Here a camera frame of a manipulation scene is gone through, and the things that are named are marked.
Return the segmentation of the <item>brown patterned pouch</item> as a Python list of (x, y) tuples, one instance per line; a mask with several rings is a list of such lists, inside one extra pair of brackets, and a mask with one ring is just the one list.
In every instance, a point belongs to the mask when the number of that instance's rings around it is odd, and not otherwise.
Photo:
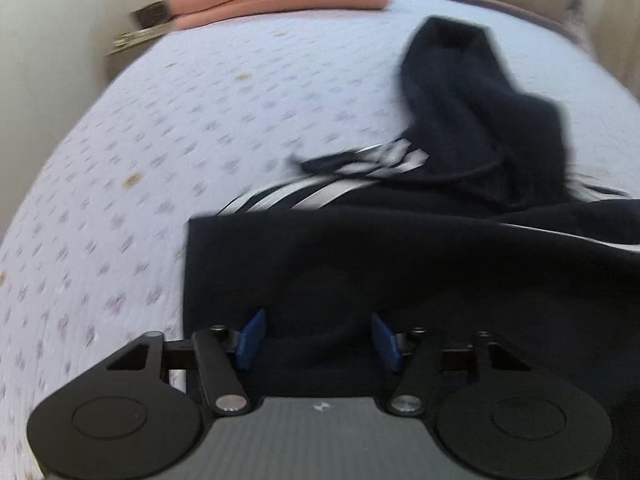
[(171, 12), (166, 1), (155, 1), (130, 13), (134, 24), (140, 29), (163, 25), (171, 21)]

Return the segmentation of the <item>cream pleated curtain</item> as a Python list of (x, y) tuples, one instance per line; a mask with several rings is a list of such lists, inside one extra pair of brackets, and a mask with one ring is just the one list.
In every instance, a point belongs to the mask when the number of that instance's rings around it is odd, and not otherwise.
[(639, 99), (639, 0), (586, 0), (598, 62)]

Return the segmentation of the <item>navy hoodie with white stripes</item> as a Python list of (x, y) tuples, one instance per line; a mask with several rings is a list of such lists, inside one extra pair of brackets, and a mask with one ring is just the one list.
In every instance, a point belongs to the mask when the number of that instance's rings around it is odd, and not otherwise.
[(189, 223), (183, 330), (264, 339), (258, 396), (385, 388), (372, 318), (503, 337), (607, 406), (639, 393), (639, 204), (570, 190), (561, 116), (484, 29), (430, 18), (401, 62), (409, 127)]

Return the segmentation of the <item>wooden nightstand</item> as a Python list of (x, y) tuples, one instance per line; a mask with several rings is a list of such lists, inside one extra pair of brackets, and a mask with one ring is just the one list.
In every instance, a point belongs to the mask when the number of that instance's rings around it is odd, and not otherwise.
[(105, 76), (113, 81), (137, 58), (150, 50), (157, 41), (172, 31), (171, 23), (125, 32), (116, 37), (105, 57)]

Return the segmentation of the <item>lilac floral quilted bedspread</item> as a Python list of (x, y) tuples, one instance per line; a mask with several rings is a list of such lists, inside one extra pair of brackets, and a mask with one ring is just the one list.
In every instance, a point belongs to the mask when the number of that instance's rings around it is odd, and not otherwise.
[(487, 27), (522, 91), (557, 102), (575, 170), (639, 192), (639, 104), (570, 40), (450, 0), (238, 18), (173, 32), (43, 165), (1, 245), (1, 474), (35, 479), (32, 409), (130, 338), (181, 334), (186, 222), (288, 180), (292, 156), (405, 129), (398, 66), (430, 16)]

